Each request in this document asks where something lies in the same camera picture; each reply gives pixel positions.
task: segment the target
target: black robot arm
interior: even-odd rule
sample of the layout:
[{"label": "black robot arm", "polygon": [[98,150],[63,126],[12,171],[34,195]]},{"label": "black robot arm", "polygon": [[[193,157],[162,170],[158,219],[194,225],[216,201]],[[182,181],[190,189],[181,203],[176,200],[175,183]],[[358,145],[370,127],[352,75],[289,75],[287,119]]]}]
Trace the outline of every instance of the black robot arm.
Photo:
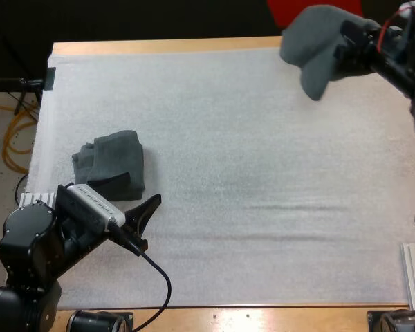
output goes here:
[{"label": "black robot arm", "polygon": [[142,232],[160,203],[157,194],[123,214],[87,185],[59,185],[55,208],[37,201],[15,210],[0,241],[8,272],[0,287],[0,331],[49,331],[62,293],[57,278],[106,239],[118,242],[109,223],[144,252]]},{"label": "black robot arm", "polygon": [[335,56],[340,62],[371,69],[410,98],[415,121],[415,1],[409,3],[404,30],[396,27],[366,30],[345,21],[341,34],[346,45],[338,46]]}]

